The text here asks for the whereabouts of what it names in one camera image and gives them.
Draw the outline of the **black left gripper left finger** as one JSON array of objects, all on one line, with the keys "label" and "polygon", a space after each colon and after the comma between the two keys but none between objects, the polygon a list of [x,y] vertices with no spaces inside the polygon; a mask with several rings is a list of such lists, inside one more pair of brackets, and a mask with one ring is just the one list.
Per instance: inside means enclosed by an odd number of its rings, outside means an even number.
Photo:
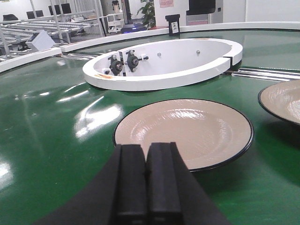
[{"label": "black left gripper left finger", "polygon": [[145,157],[140,145],[116,145],[92,181],[37,225],[144,225]]}]

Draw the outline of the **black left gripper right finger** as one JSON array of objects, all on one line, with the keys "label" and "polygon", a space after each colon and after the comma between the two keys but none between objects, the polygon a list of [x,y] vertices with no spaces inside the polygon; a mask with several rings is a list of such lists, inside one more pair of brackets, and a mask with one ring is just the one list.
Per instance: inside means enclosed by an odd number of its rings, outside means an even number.
[{"label": "black left gripper right finger", "polygon": [[176,143],[152,143],[146,168],[151,225],[230,224],[187,169]]}]

